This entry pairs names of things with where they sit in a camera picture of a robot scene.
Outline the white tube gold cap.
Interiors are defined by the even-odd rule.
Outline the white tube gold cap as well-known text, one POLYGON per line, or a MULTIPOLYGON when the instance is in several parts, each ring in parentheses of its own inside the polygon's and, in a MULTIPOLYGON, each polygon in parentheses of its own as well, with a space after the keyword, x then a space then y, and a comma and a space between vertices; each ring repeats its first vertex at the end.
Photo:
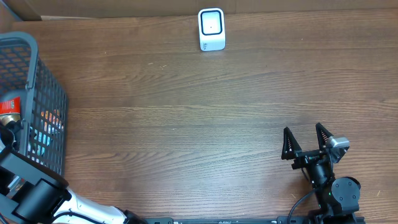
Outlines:
POLYGON ((2 114, 1 115, 1 124, 4 126, 7 126, 8 124, 14 125, 20 120, 21 120, 21 116, 19 113, 2 114))

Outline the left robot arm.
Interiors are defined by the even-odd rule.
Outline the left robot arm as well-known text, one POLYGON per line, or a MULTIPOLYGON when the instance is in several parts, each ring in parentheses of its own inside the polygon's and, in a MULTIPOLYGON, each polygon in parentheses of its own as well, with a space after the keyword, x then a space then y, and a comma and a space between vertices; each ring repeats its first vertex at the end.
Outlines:
POLYGON ((145 223, 129 210, 100 205, 68 188, 56 172, 14 149, 1 125, 1 221, 16 223, 145 223))

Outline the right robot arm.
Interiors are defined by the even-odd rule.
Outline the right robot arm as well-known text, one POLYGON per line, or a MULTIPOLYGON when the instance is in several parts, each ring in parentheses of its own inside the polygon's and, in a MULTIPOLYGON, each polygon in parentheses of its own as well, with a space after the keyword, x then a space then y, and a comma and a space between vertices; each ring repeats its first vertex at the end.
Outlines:
POLYGON ((350 142, 344 136, 336 136, 321 123, 315 125, 318 149, 303 151, 292 131, 283 130, 281 159, 292 160, 292 169, 302 171, 312 189, 298 199, 286 217, 287 223, 364 223, 356 217, 359 211, 361 184, 354 177, 337 178, 334 165, 348 152, 350 142), (315 196, 318 209, 305 217, 295 217, 295 209, 306 199, 315 196))

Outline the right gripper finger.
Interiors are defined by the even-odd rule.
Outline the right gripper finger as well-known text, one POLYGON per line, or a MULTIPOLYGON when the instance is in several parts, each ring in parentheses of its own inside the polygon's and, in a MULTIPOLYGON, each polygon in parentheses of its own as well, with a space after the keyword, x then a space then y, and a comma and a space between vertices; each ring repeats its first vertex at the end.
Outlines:
POLYGON ((285 127, 281 159, 282 160, 295 159, 297 157, 297 154, 301 152, 302 148, 298 144, 291 130, 288 127, 285 127))
POLYGON ((329 132, 321 123, 317 123, 315 125, 315 128, 317 132, 319 149, 323 149, 326 147, 326 142, 329 137, 332 136, 332 133, 329 132))

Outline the orange noodle package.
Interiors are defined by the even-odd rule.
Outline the orange noodle package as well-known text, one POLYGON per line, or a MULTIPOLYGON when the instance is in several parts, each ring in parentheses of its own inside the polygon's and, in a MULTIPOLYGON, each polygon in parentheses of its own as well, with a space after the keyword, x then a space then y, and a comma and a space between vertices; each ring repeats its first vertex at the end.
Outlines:
POLYGON ((15 97, 11 100, 3 101, 0 104, 0 115, 20 115, 21 113, 21 98, 15 97))

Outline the small orange snack packet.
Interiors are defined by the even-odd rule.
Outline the small orange snack packet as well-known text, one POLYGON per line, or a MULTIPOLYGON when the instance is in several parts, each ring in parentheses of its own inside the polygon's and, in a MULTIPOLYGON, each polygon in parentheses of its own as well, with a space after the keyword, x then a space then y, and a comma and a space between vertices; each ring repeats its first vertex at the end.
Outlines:
POLYGON ((44 131, 49 134, 55 134, 59 131, 64 130, 64 124, 61 121, 62 114, 60 110, 54 110, 53 112, 42 111, 41 117, 43 117, 44 131))

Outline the teal snack packet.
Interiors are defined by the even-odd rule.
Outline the teal snack packet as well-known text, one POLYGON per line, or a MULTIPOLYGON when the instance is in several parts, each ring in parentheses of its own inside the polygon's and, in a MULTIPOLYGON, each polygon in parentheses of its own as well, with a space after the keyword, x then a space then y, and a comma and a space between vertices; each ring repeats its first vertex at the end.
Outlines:
POLYGON ((60 152, 58 135, 59 131, 52 125, 45 124, 42 129, 30 127, 28 157, 41 164, 56 161, 60 152))

